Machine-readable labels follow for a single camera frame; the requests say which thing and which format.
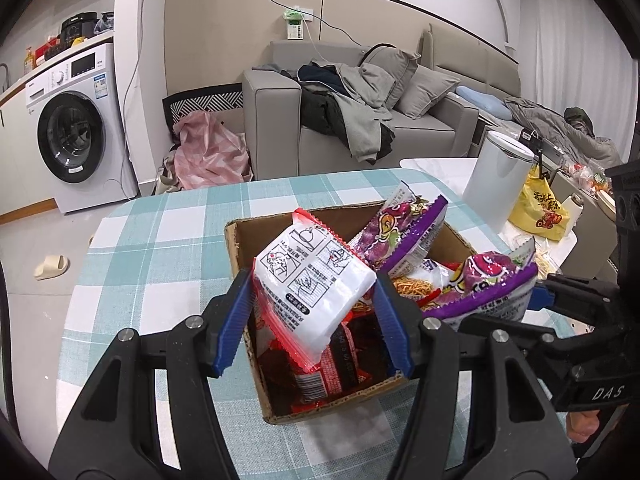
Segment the white side table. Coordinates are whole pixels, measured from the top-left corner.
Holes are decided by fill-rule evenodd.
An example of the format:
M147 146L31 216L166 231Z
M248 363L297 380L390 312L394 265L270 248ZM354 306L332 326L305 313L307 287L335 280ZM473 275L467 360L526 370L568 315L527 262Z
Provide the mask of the white side table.
M456 195L462 196L477 161L476 158L406 158L400 161L400 167L428 173L446 184ZM511 222L507 222L502 231L498 233L498 236L511 249L520 245L521 241L523 241L523 235L531 236L531 234L517 228ZM549 256L558 267L562 265L578 242L578 238L573 231L559 242L540 236L535 236L534 238L536 239L536 246L542 251L548 251Z

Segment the sofa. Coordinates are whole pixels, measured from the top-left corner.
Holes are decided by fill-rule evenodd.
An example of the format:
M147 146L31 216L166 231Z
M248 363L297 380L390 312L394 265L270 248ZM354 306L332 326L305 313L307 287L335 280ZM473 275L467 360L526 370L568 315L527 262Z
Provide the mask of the sofa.
M297 71L319 53L331 62L357 66L369 50L356 44L273 41L270 61ZM446 96L426 115L411 119L391 110L396 138L392 153L371 165L357 162L337 137L300 125L300 85L277 72L246 70L242 77L244 130L258 180L336 171L398 168L404 158L466 156L478 109Z

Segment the washing machine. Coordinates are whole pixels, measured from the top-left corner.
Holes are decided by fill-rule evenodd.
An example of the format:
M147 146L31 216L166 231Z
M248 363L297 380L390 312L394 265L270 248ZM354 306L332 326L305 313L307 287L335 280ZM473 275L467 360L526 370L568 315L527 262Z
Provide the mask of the washing machine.
M113 43L75 54L27 83L31 131L63 213L138 193L116 93Z

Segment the screw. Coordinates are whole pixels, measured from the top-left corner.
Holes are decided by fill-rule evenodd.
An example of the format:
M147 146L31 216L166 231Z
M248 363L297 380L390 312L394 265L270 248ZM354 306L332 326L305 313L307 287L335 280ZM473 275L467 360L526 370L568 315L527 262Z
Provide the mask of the screw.
M204 320L200 316L191 316L184 321L187 328L200 328L203 323Z
M133 336L135 335L136 333L133 332L132 328L123 328L118 332L118 339L124 343L127 341L131 341L133 339Z
M427 330L437 330L442 326L442 322L437 317L428 317L422 322L422 325Z
M575 365L571 368L571 375L574 376L575 379L580 379L584 375L584 368L580 365Z
M491 332L491 337L493 337L498 343L506 343L509 340L509 334L500 329Z

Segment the faucet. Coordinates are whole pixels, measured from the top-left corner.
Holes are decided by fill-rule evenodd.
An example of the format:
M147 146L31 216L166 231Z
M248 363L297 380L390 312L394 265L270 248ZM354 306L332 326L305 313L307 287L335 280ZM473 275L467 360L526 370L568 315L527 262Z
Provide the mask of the faucet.
M6 65L6 63L0 63L0 67L4 66L4 70L6 71L6 88L4 88L4 85L2 85L2 92L4 92L5 90L9 89L9 86L11 86L11 80L9 79L9 67Z

